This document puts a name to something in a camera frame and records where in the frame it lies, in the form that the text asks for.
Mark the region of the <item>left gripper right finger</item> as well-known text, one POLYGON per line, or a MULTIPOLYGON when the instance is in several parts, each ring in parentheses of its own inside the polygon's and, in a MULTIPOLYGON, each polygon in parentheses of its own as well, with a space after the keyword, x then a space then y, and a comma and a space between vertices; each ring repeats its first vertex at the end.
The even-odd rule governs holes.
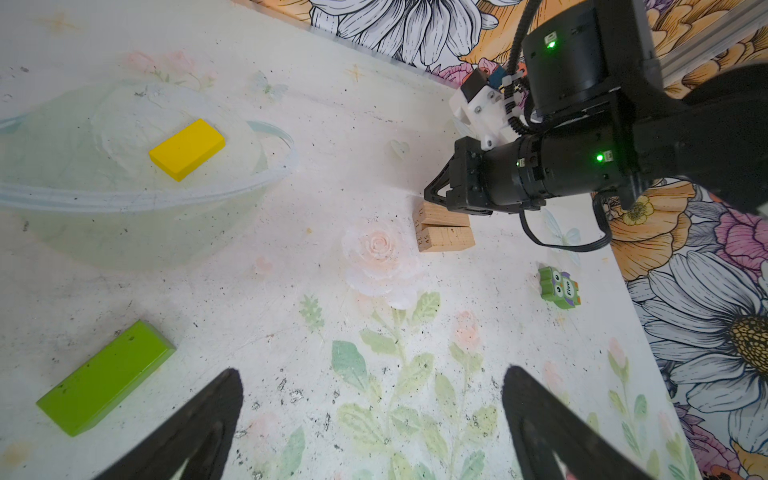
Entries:
POLYGON ((502 404, 525 479, 647 479, 520 366, 506 371, 502 404))

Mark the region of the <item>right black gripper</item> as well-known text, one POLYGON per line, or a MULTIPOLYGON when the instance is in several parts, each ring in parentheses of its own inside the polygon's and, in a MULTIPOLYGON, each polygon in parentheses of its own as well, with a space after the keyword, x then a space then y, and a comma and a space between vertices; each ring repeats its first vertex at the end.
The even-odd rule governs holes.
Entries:
POLYGON ((605 193, 630 200, 630 170, 597 134, 524 135, 488 151, 464 137, 424 190, 424 199, 470 215, 538 210, 551 198, 605 193))

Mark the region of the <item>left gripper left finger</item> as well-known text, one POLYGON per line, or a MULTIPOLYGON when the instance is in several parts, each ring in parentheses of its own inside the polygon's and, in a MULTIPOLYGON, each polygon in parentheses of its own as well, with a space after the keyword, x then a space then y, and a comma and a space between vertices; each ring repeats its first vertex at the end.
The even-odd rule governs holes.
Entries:
POLYGON ((221 372, 99 479, 220 479, 243 405, 239 372, 221 372))

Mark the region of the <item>lime green block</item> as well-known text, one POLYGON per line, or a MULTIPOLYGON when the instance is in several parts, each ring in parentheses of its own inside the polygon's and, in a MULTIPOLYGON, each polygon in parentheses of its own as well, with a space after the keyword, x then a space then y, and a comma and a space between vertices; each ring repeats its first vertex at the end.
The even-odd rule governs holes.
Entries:
POLYGON ((176 351, 155 327, 139 320, 37 400, 64 433, 96 426, 176 351))

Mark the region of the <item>green owl number block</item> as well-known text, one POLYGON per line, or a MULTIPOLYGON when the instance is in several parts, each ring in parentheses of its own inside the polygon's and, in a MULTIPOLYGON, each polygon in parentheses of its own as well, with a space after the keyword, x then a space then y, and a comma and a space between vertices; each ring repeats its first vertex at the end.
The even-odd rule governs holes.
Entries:
POLYGON ((563 310, 574 309, 581 305, 579 285, 568 272, 553 267, 538 270, 540 296, 563 310))

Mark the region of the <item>natural wood block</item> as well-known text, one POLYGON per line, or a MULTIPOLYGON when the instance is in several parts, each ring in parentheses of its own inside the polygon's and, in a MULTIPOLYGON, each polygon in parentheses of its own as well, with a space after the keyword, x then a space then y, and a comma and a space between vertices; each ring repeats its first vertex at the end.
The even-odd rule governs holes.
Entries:
POLYGON ((475 245, 470 227, 425 226, 417 232, 420 252, 455 252, 475 245))
POLYGON ((452 212, 435 203, 423 201, 413 213, 413 222, 417 230, 425 227, 469 227, 468 214, 452 212))

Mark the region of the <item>yellow long block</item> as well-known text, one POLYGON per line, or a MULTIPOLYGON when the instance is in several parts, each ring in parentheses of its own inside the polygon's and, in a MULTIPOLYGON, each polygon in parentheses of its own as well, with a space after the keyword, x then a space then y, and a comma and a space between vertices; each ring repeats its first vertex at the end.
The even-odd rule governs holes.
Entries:
POLYGON ((149 157, 173 180, 181 182, 225 146, 225 137, 198 119, 150 150, 149 157))

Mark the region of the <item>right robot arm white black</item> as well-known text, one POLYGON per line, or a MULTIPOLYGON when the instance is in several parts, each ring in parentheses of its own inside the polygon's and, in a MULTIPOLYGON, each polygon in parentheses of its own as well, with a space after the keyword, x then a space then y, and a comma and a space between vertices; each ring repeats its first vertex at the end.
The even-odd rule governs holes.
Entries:
POLYGON ((551 198, 606 193, 632 205, 650 184, 681 177, 734 208, 767 212, 767 67, 716 76, 681 99, 663 88, 644 6, 584 1, 535 25, 526 4, 507 87, 524 85, 542 121, 488 146, 458 140, 427 201, 475 215, 536 210, 551 198))

